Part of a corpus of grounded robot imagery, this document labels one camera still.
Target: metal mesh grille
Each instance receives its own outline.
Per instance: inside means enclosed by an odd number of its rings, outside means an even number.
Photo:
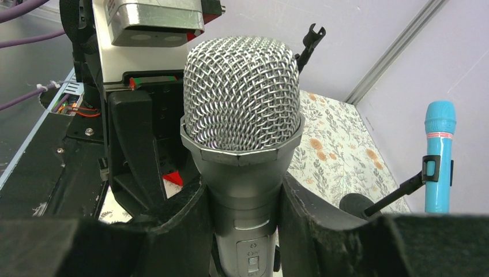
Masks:
[[[214,149],[270,147],[299,128],[299,71],[282,42],[208,40],[189,53],[183,81],[187,134]]]

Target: leaf pattern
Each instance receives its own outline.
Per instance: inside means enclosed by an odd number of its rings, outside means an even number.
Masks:
[[[348,193],[361,193],[378,201],[397,189],[356,108],[319,95],[301,92],[306,117],[300,146],[289,172],[307,189],[338,206]],[[169,197],[180,187],[165,181]],[[384,212],[409,212],[404,199]],[[131,216],[108,191],[99,220],[127,222]]]

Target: microphone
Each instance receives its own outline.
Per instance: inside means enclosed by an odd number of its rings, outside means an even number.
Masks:
[[[456,123],[452,102],[436,101],[428,106],[424,122],[428,140],[428,156],[423,159],[423,179],[426,180],[425,212],[449,212],[452,137],[455,134]]]
[[[202,42],[183,105],[180,135],[209,188],[224,273],[272,276],[279,193],[305,120],[293,52],[260,37]]]

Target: screw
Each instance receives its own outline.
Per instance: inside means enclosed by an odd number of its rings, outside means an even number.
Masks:
[[[85,135],[87,135],[87,136],[92,136],[93,134],[95,134],[95,132],[93,131],[93,129],[92,129],[92,128],[87,128],[87,129],[85,130]]]

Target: power switch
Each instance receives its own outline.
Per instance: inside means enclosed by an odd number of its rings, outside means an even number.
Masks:
[[[259,271],[259,256],[248,259],[248,273]]]

